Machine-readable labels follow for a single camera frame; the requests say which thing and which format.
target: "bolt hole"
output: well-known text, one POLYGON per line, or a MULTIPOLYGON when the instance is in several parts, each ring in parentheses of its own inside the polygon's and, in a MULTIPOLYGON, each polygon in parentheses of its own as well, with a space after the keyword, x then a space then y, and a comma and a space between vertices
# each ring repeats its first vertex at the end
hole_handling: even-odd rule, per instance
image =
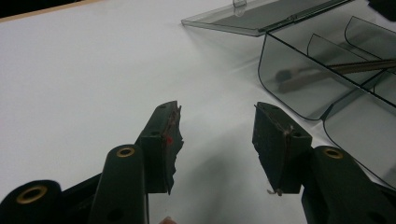
POLYGON ((123 217, 123 212, 119 208, 116 208, 107 214, 107 220, 112 222, 118 221, 122 219, 122 217, 123 217))
POLYGON ((376 223, 381 223, 381 224, 385 224, 387 223, 387 220, 379 213, 377 212, 368 212, 367 216, 374 222, 376 223))
POLYGON ((335 150, 335 149, 330 149, 330 148, 326 148, 324 150, 324 153, 328 156, 331 157, 333 159, 342 159, 344 156, 341 152, 335 150))
POLYGON ((20 204, 33 203, 38 199, 42 198, 46 193, 47 193, 47 187, 43 185, 31 187, 25 190, 24 192, 22 192, 20 195, 18 195, 17 203, 20 204))
POLYGON ((118 157, 129 157, 132 155, 134 155, 134 149, 131 147, 125 147, 117 151, 118 157))

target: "white background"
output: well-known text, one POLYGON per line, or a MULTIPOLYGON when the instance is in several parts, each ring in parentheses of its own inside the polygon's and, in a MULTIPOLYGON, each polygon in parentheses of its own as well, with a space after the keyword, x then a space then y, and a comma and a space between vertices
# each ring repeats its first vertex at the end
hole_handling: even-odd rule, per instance
MULTIPOLYGON (((251 144, 254 105, 278 105, 258 79, 263 37, 180 23, 230 3, 105 0, 0 23, 0 199, 99 174, 178 100, 185 144, 172 194, 149 195, 151 223, 306 223, 301 195, 267 193, 251 144)), ((293 117, 328 144, 320 123, 293 117)))

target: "white table surface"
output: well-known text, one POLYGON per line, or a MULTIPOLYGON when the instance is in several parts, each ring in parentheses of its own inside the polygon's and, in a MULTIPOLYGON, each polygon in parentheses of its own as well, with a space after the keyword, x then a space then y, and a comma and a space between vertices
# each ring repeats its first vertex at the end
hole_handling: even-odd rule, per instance
MULTIPOLYGON (((180 23, 230 3, 104 0, 1 22, 0 199, 100 173, 157 105, 178 100, 185 144, 172 194, 149 195, 151 223, 306 223, 301 195, 267 193, 251 144, 254 105, 279 105, 257 74, 263 37, 180 23)), ((291 115, 313 146, 329 145, 321 123, 291 115)))

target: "clear plastic tray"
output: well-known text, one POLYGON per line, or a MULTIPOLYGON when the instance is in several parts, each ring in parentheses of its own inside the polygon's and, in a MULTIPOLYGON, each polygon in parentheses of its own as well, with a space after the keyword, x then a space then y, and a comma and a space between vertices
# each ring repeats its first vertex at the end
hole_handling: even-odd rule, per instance
POLYGON ((234 1, 182 20, 184 25, 260 36, 266 32, 313 17, 351 0, 255 0, 234 1))
POLYGON ((396 188, 396 75, 341 75, 331 65, 396 58, 396 34, 355 1, 266 35, 259 67, 265 89, 305 119, 323 120, 334 143, 396 188))

